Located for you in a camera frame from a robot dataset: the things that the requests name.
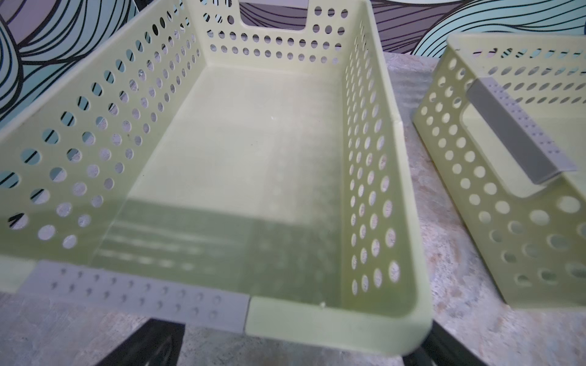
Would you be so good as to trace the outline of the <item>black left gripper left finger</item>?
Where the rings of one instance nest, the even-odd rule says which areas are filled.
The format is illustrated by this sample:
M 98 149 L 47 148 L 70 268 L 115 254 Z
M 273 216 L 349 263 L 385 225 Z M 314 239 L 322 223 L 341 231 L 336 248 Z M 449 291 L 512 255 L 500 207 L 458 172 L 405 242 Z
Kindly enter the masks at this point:
M 148 320 L 97 365 L 177 365 L 186 325 Z

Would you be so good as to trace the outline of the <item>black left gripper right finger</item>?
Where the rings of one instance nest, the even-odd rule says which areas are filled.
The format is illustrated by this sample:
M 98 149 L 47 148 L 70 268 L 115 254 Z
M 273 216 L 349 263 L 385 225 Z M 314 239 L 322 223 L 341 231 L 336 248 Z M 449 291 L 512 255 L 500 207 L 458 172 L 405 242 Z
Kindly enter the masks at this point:
M 486 366 L 478 356 L 464 346 L 436 320 L 427 338 L 416 350 L 402 356 L 403 365 L 476 365 Z

